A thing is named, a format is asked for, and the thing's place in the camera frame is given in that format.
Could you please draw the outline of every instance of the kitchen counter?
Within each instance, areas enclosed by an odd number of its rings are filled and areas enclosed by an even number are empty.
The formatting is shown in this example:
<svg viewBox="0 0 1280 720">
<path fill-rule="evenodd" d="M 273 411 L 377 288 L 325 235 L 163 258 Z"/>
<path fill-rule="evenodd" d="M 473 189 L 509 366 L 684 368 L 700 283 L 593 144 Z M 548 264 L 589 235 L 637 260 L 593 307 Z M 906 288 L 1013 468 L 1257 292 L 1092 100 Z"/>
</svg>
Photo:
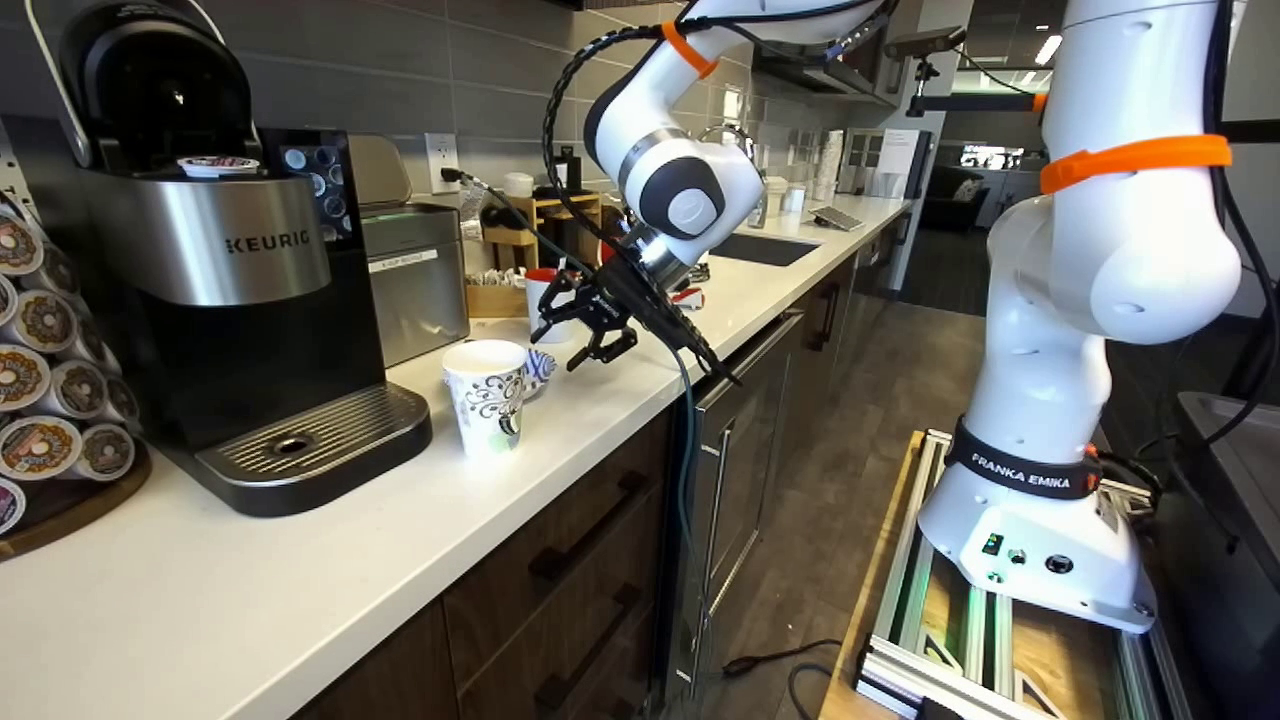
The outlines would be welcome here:
<svg viewBox="0 0 1280 720">
<path fill-rule="evenodd" d="M 818 243 L 790 270 L 706 260 L 706 303 L 691 321 L 718 358 L 904 204 L 837 209 L 859 226 L 738 232 Z M 583 328 L 548 351 L 563 366 L 574 341 Z M 615 366 L 556 374 L 528 405 L 524 446 L 476 463 L 452 434 L 439 358 L 389 375 L 427 395 L 431 449 L 316 513 L 237 517 L 153 452 L 153 479 L 124 509 L 0 565 L 0 715 L 289 715 L 679 395 L 674 360 L 641 333 Z"/>
</svg>

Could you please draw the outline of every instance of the coffee maker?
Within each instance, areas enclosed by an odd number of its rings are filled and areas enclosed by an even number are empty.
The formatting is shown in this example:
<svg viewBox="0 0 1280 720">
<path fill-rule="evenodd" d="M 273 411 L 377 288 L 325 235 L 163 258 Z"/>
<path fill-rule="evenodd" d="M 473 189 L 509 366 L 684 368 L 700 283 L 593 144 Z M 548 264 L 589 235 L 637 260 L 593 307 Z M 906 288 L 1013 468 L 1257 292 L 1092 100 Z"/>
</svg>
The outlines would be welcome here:
<svg viewBox="0 0 1280 720">
<path fill-rule="evenodd" d="M 316 509 L 431 439 L 385 379 L 343 133 L 257 128 L 195 0 L 99 6 L 30 37 L 61 95 L 27 183 L 78 260 L 147 439 L 248 517 Z"/>
</svg>

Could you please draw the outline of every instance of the sink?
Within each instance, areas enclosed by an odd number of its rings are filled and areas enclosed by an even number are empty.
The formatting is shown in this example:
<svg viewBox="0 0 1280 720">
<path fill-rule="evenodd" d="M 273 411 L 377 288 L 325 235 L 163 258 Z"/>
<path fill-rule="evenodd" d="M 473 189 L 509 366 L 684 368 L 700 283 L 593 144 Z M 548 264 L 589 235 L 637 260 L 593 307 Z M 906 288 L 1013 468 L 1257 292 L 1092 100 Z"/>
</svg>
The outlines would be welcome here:
<svg viewBox="0 0 1280 720">
<path fill-rule="evenodd" d="M 747 264 L 770 264 L 770 270 L 787 270 L 801 258 L 808 258 L 815 243 L 797 243 L 797 242 L 765 242 L 765 235 L 727 235 L 718 250 L 712 250 L 712 258 L 731 258 L 731 260 L 747 260 Z"/>
</svg>

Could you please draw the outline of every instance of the coffee machine drip tray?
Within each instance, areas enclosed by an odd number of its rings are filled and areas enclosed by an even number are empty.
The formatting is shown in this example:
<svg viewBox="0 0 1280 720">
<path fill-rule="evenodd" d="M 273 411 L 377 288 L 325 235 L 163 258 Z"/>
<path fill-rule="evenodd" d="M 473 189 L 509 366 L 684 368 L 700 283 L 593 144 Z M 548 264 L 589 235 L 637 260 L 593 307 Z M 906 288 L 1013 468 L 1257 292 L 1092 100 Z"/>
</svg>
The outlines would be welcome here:
<svg viewBox="0 0 1280 720">
<path fill-rule="evenodd" d="M 427 400 L 377 385 L 227 446 L 170 455 L 243 517 L 293 517 L 404 463 L 427 439 Z"/>
</svg>

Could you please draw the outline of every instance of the coffee pod holder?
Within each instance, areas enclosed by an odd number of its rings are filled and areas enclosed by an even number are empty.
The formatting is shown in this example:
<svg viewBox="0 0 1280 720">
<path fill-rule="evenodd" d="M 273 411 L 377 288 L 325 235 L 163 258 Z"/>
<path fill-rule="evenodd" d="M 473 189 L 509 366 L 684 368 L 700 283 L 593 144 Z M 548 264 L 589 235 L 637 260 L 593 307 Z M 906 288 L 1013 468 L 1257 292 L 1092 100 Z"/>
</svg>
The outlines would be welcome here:
<svg viewBox="0 0 1280 720">
<path fill-rule="evenodd" d="M 78 471 L 70 463 L 47 479 L 27 479 L 19 471 L 4 471 L 4 452 L 19 452 L 19 449 L 0 446 L 0 561 L 13 561 L 22 554 L 36 554 L 61 538 L 70 538 L 75 529 L 118 509 L 153 475 L 153 455 L 147 455 L 147 446 L 139 439 L 134 408 L 132 408 L 129 385 L 117 375 L 111 351 L 95 336 L 78 336 L 78 324 L 91 328 L 91 312 L 89 312 L 84 296 L 75 288 L 67 288 L 67 274 L 70 274 L 67 258 L 47 243 L 47 235 L 38 230 L 38 214 L 27 199 L 27 183 L 19 175 L 19 164 L 9 154 L 4 128 L 0 128 L 0 221 L 30 232 L 30 242 L 38 250 L 47 250 L 44 258 L 61 260 L 55 276 L 64 276 L 61 288 L 50 288 L 47 270 L 38 264 L 30 274 L 4 276 L 4 288 L 15 288 L 15 296 L 47 292 L 75 321 L 75 336 L 67 343 L 30 348 L 19 341 L 19 333 L 9 333 L 19 317 L 0 312 L 4 317 L 0 343 L 22 348 L 15 358 L 44 360 L 44 368 L 30 366 L 30 374 L 44 374 L 44 379 L 61 366 L 78 366 L 78 368 L 91 366 L 103 375 L 103 385 L 91 385 L 91 395 L 64 395 L 64 400 L 55 395 L 55 388 L 47 379 L 44 395 L 30 395 L 30 405 L 22 405 L 22 408 L 0 411 L 0 438 L 15 421 L 38 421 L 38 418 L 47 418 L 55 429 L 78 434 L 75 449 L 84 449 L 84 434 L 95 423 L 118 423 L 132 438 L 132 463 L 117 479 L 84 479 L 84 455 L 75 455 Z"/>
</svg>

